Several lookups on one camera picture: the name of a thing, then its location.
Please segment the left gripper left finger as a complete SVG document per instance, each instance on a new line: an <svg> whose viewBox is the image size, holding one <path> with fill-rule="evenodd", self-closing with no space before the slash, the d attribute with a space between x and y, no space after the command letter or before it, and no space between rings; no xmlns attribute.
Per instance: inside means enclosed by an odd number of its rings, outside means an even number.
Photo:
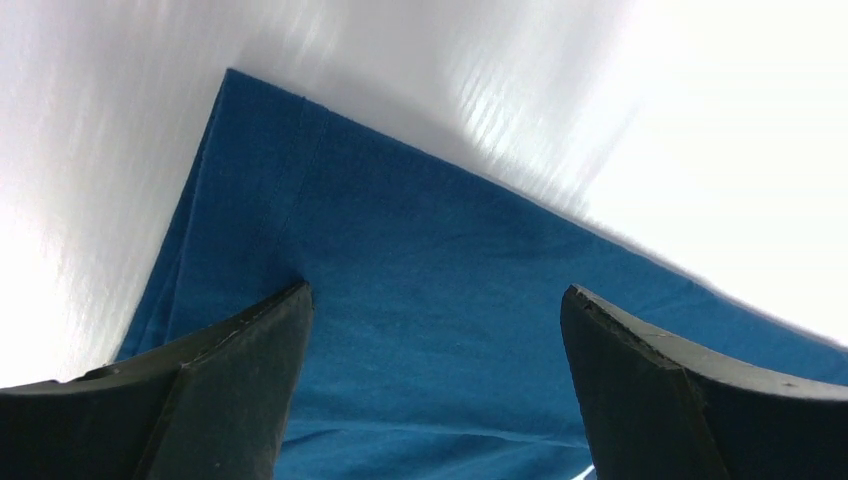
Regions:
<svg viewBox="0 0 848 480"><path fill-rule="evenodd" d="M67 382L1 392L5 479L270 479L314 306L298 283Z"/></svg>

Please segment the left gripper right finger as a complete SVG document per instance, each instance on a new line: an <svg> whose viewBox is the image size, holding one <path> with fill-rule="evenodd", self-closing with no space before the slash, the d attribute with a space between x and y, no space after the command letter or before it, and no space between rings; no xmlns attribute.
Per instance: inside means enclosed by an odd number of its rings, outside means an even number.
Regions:
<svg viewBox="0 0 848 480"><path fill-rule="evenodd" d="M757 367L573 285L561 333L600 479L843 479L845 387Z"/></svg>

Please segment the blue t shirt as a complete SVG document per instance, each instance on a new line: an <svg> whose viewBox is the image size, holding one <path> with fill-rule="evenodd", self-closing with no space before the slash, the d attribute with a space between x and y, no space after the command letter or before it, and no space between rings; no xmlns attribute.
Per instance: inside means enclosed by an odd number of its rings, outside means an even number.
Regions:
<svg viewBox="0 0 848 480"><path fill-rule="evenodd" d="M844 352L230 70L119 358L298 281L315 317L279 479L581 474L590 454L559 325L572 284L742 361L847 381Z"/></svg>

